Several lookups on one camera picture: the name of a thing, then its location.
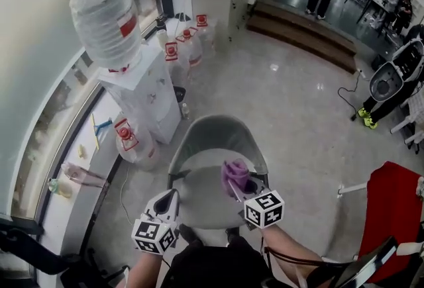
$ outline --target table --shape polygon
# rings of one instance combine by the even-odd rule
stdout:
[[[359,16],[359,18],[358,18],[358,20],[357,20],[356,23],[359,23],[360,20],[364,17],[364,15],[365,15],[366,11],[368,10],[368,8],[370,7],[371,3],[377,5],[379,8],[383,9],[386,14],[391,13],[391,11],[385,5],[383,5],[380,0],[367,0],[367,2],[365,4],[365,7],[364,7],[364,10],[361,12],[361,14],[360,14],[360,16]],[[380,35],[381,35],[382,31],[383,31],[384,25],[386,24],[386,21],[387,21],[386,18],[387,18],[387,16],[383,20],[382,26],[378,29],[378,36],[379,37],[380,37]]]

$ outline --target staircase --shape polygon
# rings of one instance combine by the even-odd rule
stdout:
[[[356,71],[353,42],[312,19],[258,3],[247,29],[307,50],[349,73]]]

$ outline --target chair seat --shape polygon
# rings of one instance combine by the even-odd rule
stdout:
[[[182,223],[192,228],[226,229],[244,224],[243,204],[229,197],[221,185],[221,166],[192,170],[174,182],[180,193]]]

